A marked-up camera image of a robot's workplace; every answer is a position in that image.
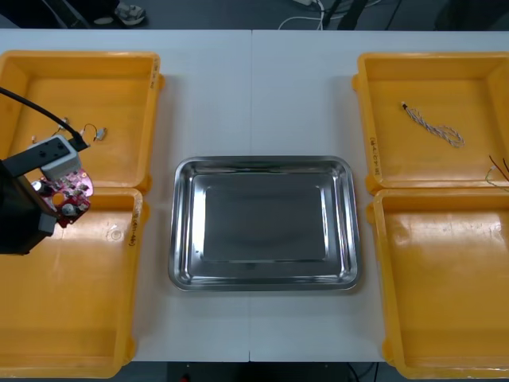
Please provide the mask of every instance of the wire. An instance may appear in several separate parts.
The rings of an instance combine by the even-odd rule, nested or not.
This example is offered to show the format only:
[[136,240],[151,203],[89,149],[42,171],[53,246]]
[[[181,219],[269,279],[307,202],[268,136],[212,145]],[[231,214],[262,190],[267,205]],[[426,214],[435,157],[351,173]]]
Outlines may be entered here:
[[392,21],[394,20],[394,16],[396,16],[396,13],[398,12],[398,8],[401,5],[402,1],[403,0],[398,0],[398,4],[396,4],[396,7],[394,8],[394,12],[390,16],[389,22],[387,23],[385,30],[389,30],[390,24],[392,24]]
[[282,22],[279,25],[278,30],[281,30],[281,28],[284,26],[284,24],[286,24],[288,21],[292,21],[292,20],[317,20],[317,21],[319,21],[317,30],[322,30],[323,29],[322,23],[323,23],[324,15],[325,15],[325,8],[324,8],[324,5],[322,4],[321,0],[313,0],[313,2],[315,2],[320,7],[320,17],[319,18],[308,18],[306,16],[295,16],[293,18],[287,18],[286,20],[284,20],[284,22]]
[[371,371],[373,366],[375,366],[375,363],[376,362],[371,362],[371,364],[367,367],[367,369],[364,372],[359,374],[359,379],[360,380],[362,380],[367,374],[369,374],[369,372]]
[[484,180],[489,184],[489,185],[492,185],[494,187],[496,187],[497,189],[502,189],[504,190],[505,192],[509,193],[509,189],[506,189],[505,187],[502,187],[501,185],[497,185],[495,182],[493,181],[490,181],[489,179],[489,176],[490,176],[490,173],[492,173],[492,171],[496,169],[495,166],[492,166],[491,169],[488,170],[488,172],[486,173],[486,177],[484,177]]
[[506,170],[509,173],[509,167],[507,167],[506,158],[502,158],[503,165],[506,166]]
[[84,134],[84,133],[85,133],[85,130],[87,129],[87,126],[92,126],[92,127],[94,127],[95,135],[97,135],[97,127],[95,127],[95,125],[94,125],[94,124],[92,124],[92,123],[87,123],[85,126],[83,126],[83,130],[82,130],[82,133],[81,133],[81,134]]
[[[382,2],[383,0],[374,0],[373,2],[369,3],[366,5],[365,8],[368,8],[370,6],[376,6],[377,4],[379,4],[380,2]],[[282,22],[279,27],[278,27],[278,30],[281,30],[281,28],[284,26],[284,24],[286,24],[288,21],[292,21],[292,20],[315,20],[315,21],[319,21],[320,24],[318,24],[318,28],[317,30],[323,30],[323,27],[324,27],[324,16],[327,12],[329,12],[330,10],[324,10],[323,8],[320,8],[320,14],[321,16],[319,18],[310,18],[310,17],[307,17],[307,16],[295,16],[295,17],[292,17],[292,18],[287,18],[286,20],[284,20],[284,22]],[[345,10],[342,10],[342,11],[338,11],[338,12],[335,12],[335,14],[341,14],[340,16],[335,16],[334,18],[331,18],[331,20],[340,20],[341,18],[343,18],[343,16],[347,13],[347,11]]]
[[[368,2],[368,4],[366,5],[366,8],[368,8],[369,6],[375,6],[377,4],[379,4],[380,2],[383,2],[385,0],[369,0],[370,2]],[[336,12],[334,12],[334,14],[346,14],[348,12],[348,7],[352,4],[352,0],[343,0],[341,2],[341,5],[339,6],[338,10]],[[311,9],[307,9],[308,7],[304,8],[303,11],[304,12],[316,12],[317,10],[311,10]],[[325,10],[325,13],[327,12],[330,12],[332,9],[332,7],[328,8]]]
[[[343,18],[343,15],[335,16],[334,18],[331,18],[331,20],[339,20],[340,18]],[[307,17],[304,17],[304,16],[296,16],[294,18],[287,18],[286,20],[284,20],[284,22],[282,22],[280,24],[278,30],[280,30],[281,27],[284,26],[284,24],[286,24],[288,21],[297,20],[297,19],[300,19],[300,20],[315,20],[315,21],[321,21],[322,20],[322,18],[307,18]]]
[[320,7],[320,23],[318,24],[317,30],[324,30],[325,7],[321,0],[315,0],[315,3]]
[[376,368],[375,368],[375,376],[373,377],[373,382],[376,382],[376,377],[379,376],[379,366],[380,366],[380,363],[377,362]]
[[404,102],[401,102],[401,105],[403,107],[403,110],[406,111],[408,116],[411,117],[413,121],[415,121],[419,125],[422,125],[431,134],[435,134],[440,138],[445,139],[449,143],[449,145],[451,145],[454,148],[459,149],[460,147],[464,146],[463,137],[452,127],[444,125],[441,125],[439,127],[432,126],[424,120],[424,117],[421,115],[419,110],[408,107],[408,105]]
[[507,175],[506,175],[505,173],[503,173],[502,169],[500,169],[499,165],[497,165],[497,164],[495,163],[495,161],[493,160],[492,156],[491,156],[491,155],[489,155],[489,157],[490,157],[490,161],[492,161],[493,165],[495,165],[495,167],[497,168],[497,170],[498,170],[498,171],[500,171],[500,173],[502,174],[502,176],[506,178],[506,181],[509,181],[509,177],[507,177]]
[[352,372],[353,376],[355,377],[356,382],[360,382],[359,376],[357,375],[355,369],[350,365],[350,362],[347,362],[347,366],[350,369],[350,371]]
[[77,142],[84,143],[83,138],[81,137],[80,133],[78,133],[76,130],[74,130],[72,127],[70,127],[66,122],[64,122],[62,119],[58,118],[53,113],[47,111],[43,107],[37,105],[36,103],[33,103],[32,101],[27,100],[24,97],[21,97],[20,95],[16,93],[12,93],[11,91],[0,87],[0,94],[3,94],[4,96],[7,96],[11,99],[14,99],[15,101],[18,101],[19,103],[23,103],[24,105],[31,107],[35,111],[39,111],[42,115],[45,115],[46,117],[52,119],[56,123],[58,123],[60,126],[62,126],[65,130],[67,130],[69,133],[71,133],[72,137]]
[[338,24],[337,30],[354,30],[366,5],[367,0],[354,0],[352,6]]

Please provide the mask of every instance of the black cable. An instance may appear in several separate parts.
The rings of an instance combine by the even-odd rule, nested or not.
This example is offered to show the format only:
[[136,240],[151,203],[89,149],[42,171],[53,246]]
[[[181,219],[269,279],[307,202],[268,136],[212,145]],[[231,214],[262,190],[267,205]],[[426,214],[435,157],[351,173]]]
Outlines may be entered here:
[[331,22],[331,18],[333,14],[336,12],[337,8],[340,6],[341,2],[343,0],[335,0],[334,4],[332,4],[331,8],[325,12],[324,20],[322,21],[322,27],[323,29],[327,29],[328,25]]
[[376,377],[379,376],[379,366],[380,366],[380,363],[377,362],[376,368],[375,368],[375,376],[373,377],[373,382],[376,382]]
[[371,369],[373,368],[373,366],[375,366],[375,363],[376,362],[371,362],[371,364],[367,367],[367,369],[364,371],[364,372],[361,372],[359,374],[359,379],[362,380],[370,371]]
[[340,20],[337,30],[354,30],[361,13],[366,7],[367,0],[353,0],[348,12]]
[[385,30],[389,30],[389,27],[390,27],[390,24],[392,24],[392,21],[394,20],[394,16],[396,15],[396,13],[398,12],[398,8],[399,6],[401,5],[403,0],[398,0],[398,4],[396,4],[396,7],[394,8],[394,12],[392,13],[392,15],[390,16],[390,20],[389,22],[387,23],[387,26],[385,27]]
[[355,369],[350,365],[349,362],[347,362],[347,366],[350,369],[350,371],[352,372],[353,376],[356,378],[356,382],[360,382],[359,376],[357,375]]
[[69,133],[71,133],[72,137],[76,140],[78,143],[85,143],[83,138],[81,137],[80,133],[78,133],[76,130],[74,130],[72,127],[70,127],[66,122],[64,122],[62,119],[58,118],[53,113],[50,113],[43,107],[37,105],[36,103],[33,103],[32,101],[27,100],[25,97],[21,97],[20,95],[16,93],[12,93],[10,90],[7,90],[5,88],[0,87],[0,94],[3,94],[4,96],[7,96],[11,99],[14,99],[15,101],[18,101],[19,103],[23,103],[24,105],[31,107],[35,111],[39,111],[42,115],[47,116],[48,118],[52,119],[56,123],[58,123],[60,126],[62,126],[65,130],[67,130]]

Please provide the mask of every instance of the white braided wire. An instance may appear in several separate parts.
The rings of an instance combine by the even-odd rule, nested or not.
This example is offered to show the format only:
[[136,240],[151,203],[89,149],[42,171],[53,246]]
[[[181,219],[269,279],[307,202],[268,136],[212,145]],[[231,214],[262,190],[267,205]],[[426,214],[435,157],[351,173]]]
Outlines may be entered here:
[[432,126],[424,120],[421,113],[419,113],[419,110],[408,107],[404,102],[402,102],[402,106],[406,110],[406,113],[416,123],[425,127],[426,130],[429,131],[430,133],[435,134],[442,139],[445,139],[452,147],[459,148],[464,146],[463,137],[453,128],[446,125],[440,125],[438,127]]

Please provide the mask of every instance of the gray floor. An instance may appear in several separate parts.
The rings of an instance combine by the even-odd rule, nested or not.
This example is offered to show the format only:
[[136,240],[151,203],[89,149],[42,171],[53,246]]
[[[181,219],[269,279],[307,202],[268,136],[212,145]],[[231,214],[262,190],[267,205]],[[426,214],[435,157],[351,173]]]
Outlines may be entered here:
[[[345,364],[328,364],[329,372],[315,372],[312,379],[314,382],[355,382],[353,375],[347,376],[344,370],[346,370]],[[372,382],[375,377],[375,368],[372,367],[368,373],[365,373],[370,367],[370,363],[353,363],[352,366],[356,370],[357,375],[360,377],[361,382]],[[182,363],[165,363],[165,362],[131,362],[125,366],[116,377],[110,379],[112,382],[180,382],[181,377],[185,372],[190,376],[190,382],[233,382],[232,375],[234,375],[235,366],[231,364],[218,364],[218,368],[200,368],[194,364],[190,364],[187,368],[187,364]],[[260,382],[269,381],[272,382],[279,379],[260,379]],[[301,382],[303,380],[293,376],[290,380],[293,382]],[[404,377],[398,374],[395,368],[392,368],[388,364],[380,363],[377,382],[402,382],[406,381]],[[0,381],[12,381],[7,379],[0,379]],[[49,380],[36,380],[31,379],[31,382],[47,382]],[[75,381],[86,381],[86,380],[68,380],[60,379],[53,380],[54,382],[75,382]],[[281,382],[287,382],[286,379],[280,379]],[[488,380],[477,380],[479,382],[487,382]]]
[[[148,19],[140,29],[277,29],[294,16],[317,17],[312,6],[292,0],[132,0],[146,8]],[[329,8],[333,0],[323,0]],[[357,29],[382,30],[386,27],[397,0],[382,0],[368,7],[359,18]],[[392,30],[432,30],[434,20],[446,0],[403,0],[391,23]],[[333,21],[329,29],[335,29]],[[0,28],[15,28],[0,15]],[[315,29],[317,21],[294,20],[284,29]],[[509,15],[493,30],[509,30]]]

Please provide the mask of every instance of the small connector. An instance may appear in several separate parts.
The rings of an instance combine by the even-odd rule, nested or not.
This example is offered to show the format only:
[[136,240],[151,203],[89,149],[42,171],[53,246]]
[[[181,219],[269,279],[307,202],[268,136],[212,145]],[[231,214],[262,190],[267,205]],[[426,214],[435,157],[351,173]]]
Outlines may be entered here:
[[106,137],[106,133],[107,133],[107,128],[106,127],[103,127],[102,129],[99,129],[97,131],[97,134],[95,135],[94,140],[95,141],[102,141],[104,139],[104,137]]

